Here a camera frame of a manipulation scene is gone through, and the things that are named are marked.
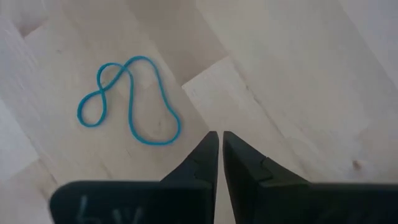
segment floor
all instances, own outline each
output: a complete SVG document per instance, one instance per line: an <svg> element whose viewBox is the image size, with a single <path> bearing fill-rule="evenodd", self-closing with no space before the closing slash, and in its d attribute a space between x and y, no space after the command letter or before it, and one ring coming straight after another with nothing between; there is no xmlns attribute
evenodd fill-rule
<svg viewBox="0 0 398 224"><path fill-rule="evenodd" d="M47 200L72 180L159 180L209 130L234 131L314 182L397 182L397 9L393 0L1 0L0 223L51 223ZM133 55L156 61L182 118L171 146L131 136L127 76L107 93L101 126L76 119L100 65ZM132 71L139 132L173 136L150 67ZM91 100L85 117L101 108ZM219 175L215 223L233 223Z"/></svg>

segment black plastic jaw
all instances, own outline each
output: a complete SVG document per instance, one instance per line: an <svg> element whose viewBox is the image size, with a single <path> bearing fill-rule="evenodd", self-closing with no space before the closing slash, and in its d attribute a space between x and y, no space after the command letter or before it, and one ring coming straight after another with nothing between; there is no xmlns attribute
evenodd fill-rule
<svg viewBox="0 0 398 224"><path fill-rule="evenodd" d="M211 224L214 219L218 135L209 132L160 182L78 181L50 199L56 224Z"/></svg>

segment elastic band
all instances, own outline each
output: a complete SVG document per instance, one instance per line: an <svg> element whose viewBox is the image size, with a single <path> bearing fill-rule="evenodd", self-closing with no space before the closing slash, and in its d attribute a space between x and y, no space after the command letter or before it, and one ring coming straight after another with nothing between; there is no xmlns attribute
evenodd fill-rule
<svg viewBox="0 0 398 224"><path fill-rule="evenodd" d="M134 127L134 123L132 122L132 105L133 105L133 99L134 99L134 79L132 77L132 73L130 72L130 70L127 68L128 66L130 66L132 63L139 61L139 60L145 60L147 62L149 62L152 67L154 68L154 72L157 78L157 82L159 84L159 89L160 89L160 93L162 95L163 98L163 102L166 106L166 108L168 109L168 111L173 115L173 117L175 118L175 121L177 122L177 132L175 133L174 137L172 137L169 140L166 141L150 141L150 140L146 140L144 139L140 134L138 134L138 132L136 131L135 127ZM110 81L109 84L107 84L105 87L102 86L101 84L101 74L103 72L103 70L108 67L108 66L118 66L120 68L120 71L118 72L118 74L116 74L116 76ZM97 127L99 126L106 117L106 111L107 111L107 105L106 105L106 96L105 96L105 92L108 91L109 89L112 88L112 86L119 80L120 76L123 74L123 72L127 72L127 74L129 74L130 76L130 99L129 99L129 114L128 114L128 121L129 121L129 127L130 127L130 131L131 134L141 143L143 144L147 144L150 146L166 146L168 144L173 143L179 136L181 133L181 121L180 118L178 117L178 115L176 114L176 112L172 109L172 107L169 104L169 101L167 100L163 85L162 85L162 80L160 79L160 75L159 75L159 70L157 69L155 63L145 57L145 56L134 56L132 58L130 58L124 65L121 65L119 63L106 63L104 65L102 65L97 73L97 86L99 88L99 90L94 91L92 93L89 93L88 95L86 95L79 103L79 106L77 108L77 118L80 122L81 125L86 126L88 128L92 128L92 127ZM103 104L103 109L102 109L102 114L101 117L99 118L99 120L94 123L94 124L89 124L86 123L86 121L83 119L83 107L85 105L85 103L93 96L96 95L101 95L101 99L102 99L102 104Z"/></svg>

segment blue rubber band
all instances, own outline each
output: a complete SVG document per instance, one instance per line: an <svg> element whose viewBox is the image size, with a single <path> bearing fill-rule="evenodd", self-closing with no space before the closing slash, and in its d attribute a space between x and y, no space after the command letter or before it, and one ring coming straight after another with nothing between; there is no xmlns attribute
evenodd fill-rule
<svg viewBox="0 0 398 224"><path fill-rule="evenodd" d="M132 122L132 106L133 106L133 99L134 99L134 79L132 77L132 73L128 69L128 66L130 66L132 63L134 63L136 61L139 61L139 60L145 60L145 61L149 62L152 65L152 67L154 68L154 72L155 72L155 75L156 75L156 78L157 78L157 82L159 84L159 89L160 89L160 93L162 95L164 104L165 104L166 108L168 109L168 111L175 118L175 121L177 122L177 132L175 133L174 137L172 137L169 140L166 140L166 141L150 141L150 140L146 140L140 134L138 134L138 132L136 131L136 129L134 127L134 123ZM109 82L109 84L107 84L106 86L102 86L102 84L101 84L101 74L102 74L103 70L106 67L108 67L108 66L117 66L117 67L120 68L120 71ZM89 93L88 95L83 97L83 99L81 99L81 101L79 103L79 106L77 108L77 119L79 120L80 124L83 125L83 126L86 126L88 128L93 128L93 127L99 126L105 120L106 112L107 112L105 92L112 88L112 86L119 80L120 76L124 72L127 72L127 74L129 74L129 76L130 76L130 99L129 99L129 114L128 114L129 117L128 117L128 121L129 121L129 127L130 127L131 134L139 142L141 142L143 144L150 145L150 146L166 146L166 145L172 144L181 134L181 121L180 121L180 118L178 117L176 112L173 110L173 108L170 106L169 101L167 100L167 97L166 97L166 94L165 94L165 91L164 91L164 88L163 88L162 80L160 79L159 70L157 69L155 63L151 59L149 59L148 57L141 56L141 55L134 56L134 57L130 58L124 65L121 65L119 63L111 62L111 63L106 63L106 64L102 65L99 68L98 73L97 73L97 86L98 86L99 90L94 91L92 93ZM102 114L101 114L101 117L99 118L99 120L96 123L89 124L83 119L83 107L84 107L85 103L89 99L91 99L93 96L96 96L96 95L101 95L102 104L103 104Z"/></svg>

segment black object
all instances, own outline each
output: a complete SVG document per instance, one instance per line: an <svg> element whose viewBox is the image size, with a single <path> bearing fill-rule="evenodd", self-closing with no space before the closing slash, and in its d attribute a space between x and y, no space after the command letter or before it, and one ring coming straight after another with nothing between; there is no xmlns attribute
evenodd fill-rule
<svg viewBox="0 0 398 224"><path fill-rule="evenodd" d="M398 186L312 184L224 133L236 223L398 223Z"/></svg>
<svg viewBox="0 0 398 224"><path fill-rule="evenodd" d="M224 171L237 224L398 223L396 185L312 184L224 133ZM50 201L56 224L213 223L218 137L208 133L160 182L74 182Z"/></svg>
<svg viewBox="0 0 398 224"><path fill-rule="evenodd" d="M210 224L214 219L218 136L208 133L160 182L79 181L50 199L56 224Z"/></svg>

